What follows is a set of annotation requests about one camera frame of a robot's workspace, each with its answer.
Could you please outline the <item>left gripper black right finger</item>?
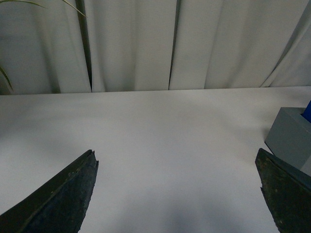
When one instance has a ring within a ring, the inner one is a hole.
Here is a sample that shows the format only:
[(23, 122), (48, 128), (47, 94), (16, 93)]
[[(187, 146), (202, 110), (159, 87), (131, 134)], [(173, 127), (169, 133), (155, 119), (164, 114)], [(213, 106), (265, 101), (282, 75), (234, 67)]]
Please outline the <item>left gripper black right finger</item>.
[(260, 148), (255, 164), (261, 191), (281, 233), (311, 231), (311, 177)]

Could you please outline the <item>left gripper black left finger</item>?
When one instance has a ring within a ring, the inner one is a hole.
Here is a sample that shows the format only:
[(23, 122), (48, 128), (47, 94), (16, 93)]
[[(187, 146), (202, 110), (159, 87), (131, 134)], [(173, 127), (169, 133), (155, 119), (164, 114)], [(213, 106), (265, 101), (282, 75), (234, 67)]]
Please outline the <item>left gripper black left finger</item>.
[(77, 233), (93, 194), (99, 162), (86, 151), (0, 216), (2, 233)]

